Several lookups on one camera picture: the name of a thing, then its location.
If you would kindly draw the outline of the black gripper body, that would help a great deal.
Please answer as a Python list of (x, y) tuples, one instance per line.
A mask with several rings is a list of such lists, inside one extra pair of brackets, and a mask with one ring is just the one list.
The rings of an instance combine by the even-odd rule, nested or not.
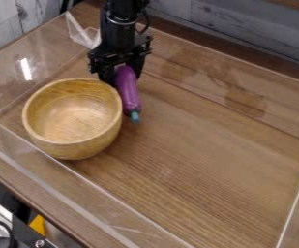
[(153, 35), (149, 33), (135, 36), (135, 44), (125, 49), (115, 49), (109, 47), (106, 43), (101, 43), (87, 53), (89, 57), (89, 71), (97, 73), (103, 66), (117, 66), (126, 63), (129, 65), (130, 59), (139, 54), (146, 57), (151, 53), (150, 43)]

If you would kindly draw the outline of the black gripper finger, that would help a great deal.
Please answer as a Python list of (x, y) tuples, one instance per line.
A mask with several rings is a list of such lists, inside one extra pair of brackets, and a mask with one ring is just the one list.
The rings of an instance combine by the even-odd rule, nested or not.
[(110, 86), (115, 87), (115, 69), (113, 66), (103, 66), (98, 71), (99, 79)]
[(146, 56), (143, 54), (135, 55), (129, 61), (129, 66), (133, 68), (137, 78), (142, 76), (145, 64)]

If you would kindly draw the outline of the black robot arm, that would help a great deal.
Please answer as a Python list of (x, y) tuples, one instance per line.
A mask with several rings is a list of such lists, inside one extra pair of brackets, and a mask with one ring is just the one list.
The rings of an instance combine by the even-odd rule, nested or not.
[(126, 64), (141, 77), (151, 53), (153, 35), (147, 5), (150, 0), (106, 0), (101, 9), (102, 41), (91, 48), (89, 71), (99, 80), (115, 86), (115, 67)]

